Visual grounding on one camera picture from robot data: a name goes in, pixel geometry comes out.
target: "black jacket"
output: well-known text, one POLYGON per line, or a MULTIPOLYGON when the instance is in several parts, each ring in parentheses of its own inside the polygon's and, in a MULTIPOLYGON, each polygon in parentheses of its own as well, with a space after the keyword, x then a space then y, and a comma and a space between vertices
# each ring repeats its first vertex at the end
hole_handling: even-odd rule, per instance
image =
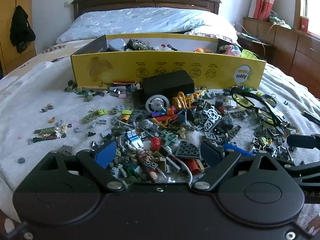
POLYGON ((34 41, 35 39, 36 35, 28 22, 28 14, 18 5, 12 16, 10 41, 13 46, 17 47, 17 51, 21 53, 28 47, 26 42, 34 41))

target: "gear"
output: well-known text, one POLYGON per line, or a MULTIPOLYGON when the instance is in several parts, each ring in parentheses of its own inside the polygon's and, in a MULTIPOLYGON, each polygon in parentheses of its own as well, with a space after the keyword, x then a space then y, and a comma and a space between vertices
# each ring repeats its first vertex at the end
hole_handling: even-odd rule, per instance
POLYGON ((169 100, 165 96, 155 95, 147 100, 146 110, 151 114, 152 112, 160 111, 162 108, 167 108, 169 104, 169 100))

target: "wall socket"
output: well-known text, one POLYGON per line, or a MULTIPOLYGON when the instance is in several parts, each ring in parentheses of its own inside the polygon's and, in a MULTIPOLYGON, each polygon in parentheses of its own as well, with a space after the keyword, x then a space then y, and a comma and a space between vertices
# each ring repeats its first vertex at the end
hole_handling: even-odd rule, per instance
POLYGON ((71 1, 66 1, 66 2, 64 2, 64 6, 65 6, 65 7, 69 7, 70 4, 71 4, 71 1))

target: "window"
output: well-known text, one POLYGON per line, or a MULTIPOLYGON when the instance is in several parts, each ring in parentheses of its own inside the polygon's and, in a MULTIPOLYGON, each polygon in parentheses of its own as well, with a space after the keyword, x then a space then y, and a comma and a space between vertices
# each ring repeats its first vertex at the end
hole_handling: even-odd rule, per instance
POLYGON ((320 36, 319 0, 306 0, 305 16, 309 18, 308 31, 320 36))

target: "neon green plastic basket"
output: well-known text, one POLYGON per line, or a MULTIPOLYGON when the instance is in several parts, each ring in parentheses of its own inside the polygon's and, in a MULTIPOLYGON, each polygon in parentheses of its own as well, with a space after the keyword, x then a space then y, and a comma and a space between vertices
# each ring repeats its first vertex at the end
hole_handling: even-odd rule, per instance
POLYGON ((251 51, 244 49, 242 51, 241 57, 251 58, 251 59, 258 59, 251 51))

